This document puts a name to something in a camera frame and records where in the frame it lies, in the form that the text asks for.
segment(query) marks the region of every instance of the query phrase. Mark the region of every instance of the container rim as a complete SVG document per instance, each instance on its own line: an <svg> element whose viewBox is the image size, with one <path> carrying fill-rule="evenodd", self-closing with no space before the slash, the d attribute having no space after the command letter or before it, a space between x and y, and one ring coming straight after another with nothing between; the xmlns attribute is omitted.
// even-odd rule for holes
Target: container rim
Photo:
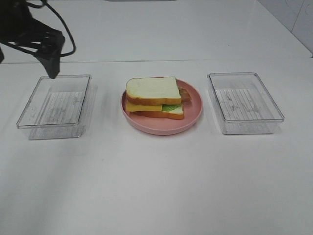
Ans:
<svg viewBox="0 0 313 235"><path fill-rule="evenodd" d="M44 127L65 127L65 126L77 126L79 125L80 121L81 121L81 114L82 114L82 109L83 109L83 106L85 104L85 101L86 101L86 97L87 97L87 92L88 92L88 88L89 88L89 84L90 84L90 80L91 80L91 75L90 74L79 74L79 75L58 75L56 76L55 79L58 79L58 78L62 78L62 79L69 79L69 78L79 78L79 77L88 77L88 81L87 81L87 85L86 85L86 89L85 89L85 95L84 95L84 98L83 98L83 102L82 102L82 105L81 105L81 108L80 108L80 111L79 111L79 117L78 117L78 120L75 122L75 123L62 123L62 124L44 124L44 125L41 125L41 124L35 124L35 125L20 125L20 122L22 121L25 113L26 113L26 110L28 108L28 106L30 105L31 101L32 101L32 98L33 96L35 95L38 87L39 87L39 84L42 80L45 80L45 79L51 79L49 76L41 76L35 86L35 89L33 90L30 98L28 99L28 102L26 103L24 109L23 109L23 112L22 114L20 115L17 123L16 123L16 126L18 129L29 129L29 128L44 128Z"/></svg>
<svg viewBox="0 0 313 235"><path fill-rule="evenodd" d="M214 87L212 78L213 76L246 76L246 75L253 75L255 76L259 83L262 85L264 91L266 92L266 94L268 95L269 99L271 100L272 104L274 105L278 115L280 116L280 118L271 118L271 119L226 119L221 104L218 100L217 94L216 94L216 89ZM280 111L280 109L278 108L277 104L275 103L274 99L272 98L272 96L270 95L270 93L268 92L267 88L265 87L264 83L262 82L262 80L260 79L259 75L255 72L219 72L219 73L210 73L207 75L207 78L209 79L212 87L213 87L213 92L214 92L214 97L215 97L215 101L217 102L218 106L219 106L219 110L222 114L223 120L226 122L240 122L240 121L247 121L247 122L283 122L285 120L284 115L282 114L282 112Z"/></svg>

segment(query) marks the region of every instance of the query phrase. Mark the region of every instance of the plastic container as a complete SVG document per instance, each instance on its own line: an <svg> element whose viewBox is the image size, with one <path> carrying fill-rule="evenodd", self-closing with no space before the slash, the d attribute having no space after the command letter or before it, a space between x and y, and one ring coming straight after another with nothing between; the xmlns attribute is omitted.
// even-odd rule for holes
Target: plastic container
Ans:
<svg viewBox="0 0 313 235"><path fill-rule="evenodd" d="M211 73L207 77L223 134L270 134L284 121L258 74Z"/></svg>
<svg viewBox="0 0 313 235"><path fill-rule="evenodd" d="M86 130L90 75L39 79L18 122L29 140L80 137Z"/></svg>

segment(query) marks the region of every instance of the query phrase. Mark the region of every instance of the white wall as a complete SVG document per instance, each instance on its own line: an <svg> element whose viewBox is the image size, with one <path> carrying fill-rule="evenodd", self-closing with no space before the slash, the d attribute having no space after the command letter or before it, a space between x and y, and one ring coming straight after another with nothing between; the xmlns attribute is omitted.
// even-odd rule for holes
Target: white wall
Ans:
<svg viewBox="0 0 313 235"><path fill-rule="evenodd" d="M258 0L313 53L313 0Z"/></svg>

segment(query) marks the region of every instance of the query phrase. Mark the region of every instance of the fake sandwich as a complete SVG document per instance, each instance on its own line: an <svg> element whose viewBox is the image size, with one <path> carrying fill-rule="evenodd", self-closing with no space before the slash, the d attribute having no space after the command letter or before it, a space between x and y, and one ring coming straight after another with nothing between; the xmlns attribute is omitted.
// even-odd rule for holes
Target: fake sandwich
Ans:
<svg viewBox="0 0 313 235"><path fill-rule="evenodd" d="M151 118L183 119L183 103L191 100L175 77L133 78L126 84L126 111Z"/></svg>

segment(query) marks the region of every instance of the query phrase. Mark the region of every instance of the bread crust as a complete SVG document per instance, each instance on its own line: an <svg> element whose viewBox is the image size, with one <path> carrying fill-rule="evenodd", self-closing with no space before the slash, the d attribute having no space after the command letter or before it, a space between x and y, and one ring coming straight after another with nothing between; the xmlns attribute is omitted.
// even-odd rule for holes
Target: bread crust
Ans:
<svg viewBox="0 0 313 235"><path fill-rule="evenodd" d="M159 105L159 104L181 104L180 98L140 98L140 97L131 97L125 92L126 98L129 102L133 104L143 104L143 105Z"/></svg>
<svg viewBox="0 0 313 235"><path fill-rule="evenodd" d="M169 112L162 112L162 111L136 111L132 112L136 115L143 115L149 118L169 118L169 119L184 119L184 113L182 114L173 114Z"/></svg>

